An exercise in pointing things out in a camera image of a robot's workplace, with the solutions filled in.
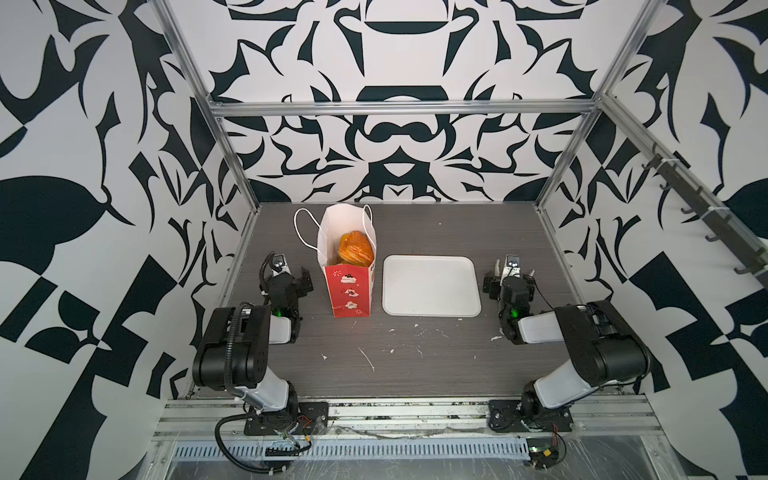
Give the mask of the red white paper bag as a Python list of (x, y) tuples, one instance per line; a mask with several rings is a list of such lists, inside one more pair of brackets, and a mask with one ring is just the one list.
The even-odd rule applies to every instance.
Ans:
[(333, 315), (369, 316), (377, 253), (371, 207), (335, 204), (325, 209), (321, 219), (309, 218), (317, 227), (317, 238), (300, 242), (317, 254)]

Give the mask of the orange croissant fake bread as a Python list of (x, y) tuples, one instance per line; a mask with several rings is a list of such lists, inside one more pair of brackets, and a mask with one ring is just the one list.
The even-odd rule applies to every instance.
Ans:
[(341, 236), (337, 253), (340, 263), (346, 265), (368, 268), (375, 260), (368, 236), (359, 230)]

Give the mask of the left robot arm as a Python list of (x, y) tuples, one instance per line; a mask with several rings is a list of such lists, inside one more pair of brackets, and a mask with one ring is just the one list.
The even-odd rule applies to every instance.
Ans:
[(265, 422), (293, 423), (299, 414), (294, 386), (268, 366), (269, 347), (293, 344), (302, 316), (299, 300), (313, 291), (310, 272), (287, 268), (261, 280), (265, 302), (214, 310), (192, 364), (197, 387), (225, 392)]

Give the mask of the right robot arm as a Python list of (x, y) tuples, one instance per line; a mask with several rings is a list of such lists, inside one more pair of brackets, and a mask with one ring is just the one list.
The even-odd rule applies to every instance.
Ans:
[(568, 353), (550, 374), (527, 383), (516, 404), (489, 404), (494, 431), (509, 431), (515, 423), (544, 430), (601, 388), (633, 385), (650, 373), (649, 349), (606, 300), (534, 315), (530, 307), (537, 284), (532, 276), (513, 272), (486, 273), (482, 291), (497, 302), (501, 332), (513, 344), (562, 343)]

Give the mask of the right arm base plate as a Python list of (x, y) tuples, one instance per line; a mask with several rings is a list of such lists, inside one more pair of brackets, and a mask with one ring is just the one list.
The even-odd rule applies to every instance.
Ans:
[(496, 433), (571, 432), (573, 417), (568, 408), (546, 409), (521, 400), (488, 402), (488, 427)]

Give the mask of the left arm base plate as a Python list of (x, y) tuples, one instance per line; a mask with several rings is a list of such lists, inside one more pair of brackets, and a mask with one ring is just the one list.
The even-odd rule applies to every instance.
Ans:
[(289, 431), (310, 435), (326, 428), (329, 416), (327, 402), (299, 402), (289, 404), (280, 411), (253, 414), (246, 420), (246, 436), (267, 436), (275, 432)]

